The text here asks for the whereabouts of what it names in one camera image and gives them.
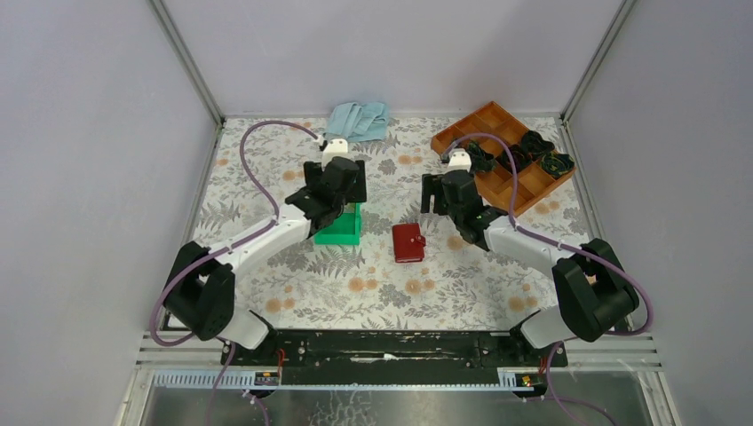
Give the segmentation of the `red leather card holder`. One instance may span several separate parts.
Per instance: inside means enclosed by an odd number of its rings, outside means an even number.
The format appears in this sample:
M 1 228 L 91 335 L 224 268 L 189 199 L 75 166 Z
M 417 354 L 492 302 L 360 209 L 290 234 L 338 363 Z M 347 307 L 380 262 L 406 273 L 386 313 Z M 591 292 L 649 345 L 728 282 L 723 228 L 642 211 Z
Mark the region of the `red leather card holder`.
M 424 260 L 426 239 L 422 235 L 419 223 L 394 225 L 392 243 L 396 263 L 418 263 Z

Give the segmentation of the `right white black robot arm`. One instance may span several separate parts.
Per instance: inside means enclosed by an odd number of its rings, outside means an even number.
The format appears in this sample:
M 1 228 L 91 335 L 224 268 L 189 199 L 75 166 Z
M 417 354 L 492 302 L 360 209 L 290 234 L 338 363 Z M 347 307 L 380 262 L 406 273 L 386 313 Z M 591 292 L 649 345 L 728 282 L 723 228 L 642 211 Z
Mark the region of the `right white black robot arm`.
M 465 242 L 518 260 L 553 281 L 556 305 L 511 330 L 509 352 L 518 364 L 534 364 L 556 342 L 592 343 L 640 306 L 637 290 L 606 241 L 573 247 L 523 229 L 510 213 L 483 202 L 468 171 L 424 174 L 421 210 L 450 217 Z

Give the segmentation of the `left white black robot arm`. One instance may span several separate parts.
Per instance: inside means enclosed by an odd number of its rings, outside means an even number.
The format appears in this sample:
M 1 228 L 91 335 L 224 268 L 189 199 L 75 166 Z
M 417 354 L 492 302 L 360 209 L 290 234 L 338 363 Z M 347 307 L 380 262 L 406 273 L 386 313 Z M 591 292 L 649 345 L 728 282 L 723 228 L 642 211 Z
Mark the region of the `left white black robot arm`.
M 288 196 L 272 218 L 204 247 L 185 244 L 157 302 L 201 341 L 219 338 L 241 346 L 253 364 L 275 353 L 272 326 L 238 306 L 235 284 L 280 251 L 332 226 L 350 203 L 366 200 L 365 163 L 342 156 L 327 164 L 306 162 L 305 185 Z

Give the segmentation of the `orange compartment tray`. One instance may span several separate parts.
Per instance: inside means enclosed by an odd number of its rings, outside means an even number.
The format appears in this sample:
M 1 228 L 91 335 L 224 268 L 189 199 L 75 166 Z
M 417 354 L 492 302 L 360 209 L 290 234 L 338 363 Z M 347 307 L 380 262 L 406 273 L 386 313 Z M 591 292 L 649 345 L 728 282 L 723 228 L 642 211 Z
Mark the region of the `orange compartment tray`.
M 447 152 L 450 149 L 466 148 L 473 140 L 495 159 L 506 151 L 512 160 L 508 147 L 519 145 L 522 136 L 529 130 L 512 114 L 490 101 L 434 135 L 431 148 L 447 163 Z M 512 173 L 496 160 L 493 171 L 474 175 L 480 195 L 495 207 L 505 210 L 513 207 L 516 216 L 522 214 L 570 179 L 575 172 L 573 170 L 560 179 L 554 179 L 539 166 L 540 159 L 521 172 L 514 170 Z

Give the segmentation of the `green plastic bin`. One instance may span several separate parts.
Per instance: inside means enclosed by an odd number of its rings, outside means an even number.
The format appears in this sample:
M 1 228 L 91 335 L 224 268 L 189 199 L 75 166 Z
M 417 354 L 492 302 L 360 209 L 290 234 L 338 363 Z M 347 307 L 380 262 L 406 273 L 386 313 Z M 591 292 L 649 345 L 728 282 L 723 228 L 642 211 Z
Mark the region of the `green plastic bin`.
M 361 204 L 350 203 L 332 225 L 313 236 L 317 245 L 358 246 L 361 242 Z

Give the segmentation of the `dark rolled sock left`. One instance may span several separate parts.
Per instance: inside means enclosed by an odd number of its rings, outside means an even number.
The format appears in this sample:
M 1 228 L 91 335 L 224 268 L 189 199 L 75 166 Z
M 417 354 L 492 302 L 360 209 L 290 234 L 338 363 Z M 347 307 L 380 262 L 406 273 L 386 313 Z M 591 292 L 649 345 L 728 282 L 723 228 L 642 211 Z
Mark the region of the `dark rolled sock left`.
M 471 159 L 470 172 L 473 175 L 488 173 L 494 170 L 496 166 L 495 157 L 483 150 L 476 141 L 472 140 L 469 142 L 465 151 Z

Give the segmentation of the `dark rolled sock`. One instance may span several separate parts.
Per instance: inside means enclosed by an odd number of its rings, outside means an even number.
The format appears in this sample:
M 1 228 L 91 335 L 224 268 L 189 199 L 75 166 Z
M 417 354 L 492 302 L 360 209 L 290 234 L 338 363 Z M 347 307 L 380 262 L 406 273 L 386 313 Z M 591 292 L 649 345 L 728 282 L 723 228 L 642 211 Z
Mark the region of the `dark rolled sock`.
M 494 170 L 496 166 L 495 157 L 483 150 L 476 141 L 472 140 L 469 142 L 465 151 L 471 159 L 470 172 L 473 175 L 488 173 Z
M 533 162 L 531 154 L 520 145 L 509 146 L 508 151 L 512 160 L 510 160 L 506 151 L 503 151 L 496 159 L 510 173 L 514 170 L 521 172 Z
M 539 132 L 534 130 L 527 131 L 522 136 L 519 144 L 532 162 L 537 161 L 555 149 L 555 145 L 552 142 L 544 139 Z
M 543 155 L 539 166 L 554 179 L 560 179 L 575 169 L 575 161 L 568 154 L 554 151 Z

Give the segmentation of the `light blue cloth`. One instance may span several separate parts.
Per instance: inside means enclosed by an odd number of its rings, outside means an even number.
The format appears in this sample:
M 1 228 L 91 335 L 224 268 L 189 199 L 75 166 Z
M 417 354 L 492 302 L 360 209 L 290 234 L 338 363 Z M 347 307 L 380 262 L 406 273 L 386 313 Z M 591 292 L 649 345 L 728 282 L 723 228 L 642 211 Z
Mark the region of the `light blue cloth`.
M 387 135 L 389 121 L 390 108 L 385 103 L 344 103 L 333 109 L 324 135 L 344 138 L 349 143 L 382 140 Z

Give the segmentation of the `dark rolled sock middle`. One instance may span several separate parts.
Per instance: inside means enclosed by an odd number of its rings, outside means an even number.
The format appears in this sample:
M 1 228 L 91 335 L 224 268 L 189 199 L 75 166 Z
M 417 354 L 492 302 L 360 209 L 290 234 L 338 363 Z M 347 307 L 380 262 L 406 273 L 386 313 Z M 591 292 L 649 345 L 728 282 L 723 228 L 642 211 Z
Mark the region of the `dark rolled sock middle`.
M 531 154 L 520 145 L 509 146 L 508 151 L 512 160 L 510 160 L 506 151 L 503 151 L 496 159 L 510 173 L 514 170 L 521 172 L 533 162 Z

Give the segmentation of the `dark rolled sock top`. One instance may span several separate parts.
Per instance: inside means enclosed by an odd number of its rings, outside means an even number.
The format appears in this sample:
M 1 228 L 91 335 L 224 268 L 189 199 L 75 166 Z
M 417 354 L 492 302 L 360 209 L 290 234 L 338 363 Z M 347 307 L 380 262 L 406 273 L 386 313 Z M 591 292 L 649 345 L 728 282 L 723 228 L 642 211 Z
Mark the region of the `dark rolled sock top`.
M 534 130 L 527 131 L 522 136 L 519 144 L 532 162 L 537 161 L 555 149 L 555 145 L 552 142 L 544 139 L 539 132 Z

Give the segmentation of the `dark rolled sock right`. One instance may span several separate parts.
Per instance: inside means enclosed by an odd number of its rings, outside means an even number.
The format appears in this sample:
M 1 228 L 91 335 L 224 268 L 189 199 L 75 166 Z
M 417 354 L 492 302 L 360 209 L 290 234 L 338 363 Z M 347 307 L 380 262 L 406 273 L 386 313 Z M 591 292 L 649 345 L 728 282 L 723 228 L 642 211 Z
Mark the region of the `dark rolled sock right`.
M 575 169 L 575 161 L 568 154 L 554 151 L 543 155 L 539 166 L 554 179 L 560 179 Z

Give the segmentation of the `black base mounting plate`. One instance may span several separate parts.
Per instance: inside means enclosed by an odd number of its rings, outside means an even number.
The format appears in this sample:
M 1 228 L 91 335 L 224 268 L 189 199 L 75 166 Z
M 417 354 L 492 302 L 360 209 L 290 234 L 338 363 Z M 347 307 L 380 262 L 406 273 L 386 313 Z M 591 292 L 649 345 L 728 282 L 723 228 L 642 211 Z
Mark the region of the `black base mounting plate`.
M 489 331 L 275 329 L 255 349 L 224 349 L 233 367 L 270 367 L 284 385 L 486 385 L 501 368 L 565 367 L 564 350 Z

